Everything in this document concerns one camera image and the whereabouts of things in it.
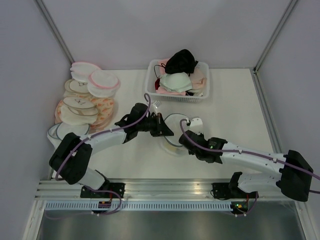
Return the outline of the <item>white mesh blue-trim laundry bag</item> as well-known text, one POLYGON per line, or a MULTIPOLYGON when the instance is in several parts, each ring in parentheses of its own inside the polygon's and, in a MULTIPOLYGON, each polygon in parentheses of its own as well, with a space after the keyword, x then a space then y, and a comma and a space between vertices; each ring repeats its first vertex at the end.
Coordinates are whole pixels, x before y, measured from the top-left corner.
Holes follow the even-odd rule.
POLYGON ((180 157, 188 155, 188 150, 179 143, 179 139, 183 135, 180 121, 183 119, 188 120, 189 118, 182 113, 172 113, 164 119, 164 123, 173 132, 173 136, 164 136, 160 141, 160 146, 163 150, 173 156, 180 157))

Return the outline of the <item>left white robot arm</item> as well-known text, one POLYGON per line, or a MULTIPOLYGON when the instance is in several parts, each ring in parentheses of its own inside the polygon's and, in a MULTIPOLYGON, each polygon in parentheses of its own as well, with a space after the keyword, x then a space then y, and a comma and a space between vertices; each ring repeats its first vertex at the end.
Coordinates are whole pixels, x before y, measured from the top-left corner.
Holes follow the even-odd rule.
POLYGON ((82 137, 71 132, 64 136, 49 160, 49 166, 69 185, 81 184, 98 198, 109 193, 109 180, 99 171, 89 168, 91 156, 107 148, 127 143, 139 132, 152 137, 171 137, 161 113, 149 111, 149 106, 136 103, 129 114, 115 123, 116 128, 82 137))

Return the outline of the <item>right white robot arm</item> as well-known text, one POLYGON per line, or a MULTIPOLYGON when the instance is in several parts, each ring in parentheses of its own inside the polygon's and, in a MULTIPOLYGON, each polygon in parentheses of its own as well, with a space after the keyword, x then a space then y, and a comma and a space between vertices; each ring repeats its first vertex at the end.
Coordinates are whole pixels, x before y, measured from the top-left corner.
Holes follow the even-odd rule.
POLYGON ((289 199, 307 202, 314 170, 295 150, 288 153, 267 153, 240 147, 225 139, 196 134, 190 130, 179 138, 198 160, 207 163, 237 165, 257 171, 255 174, 235 172, 228 185, 228 192, 235 198, 244 193, 274 191, 289 199))

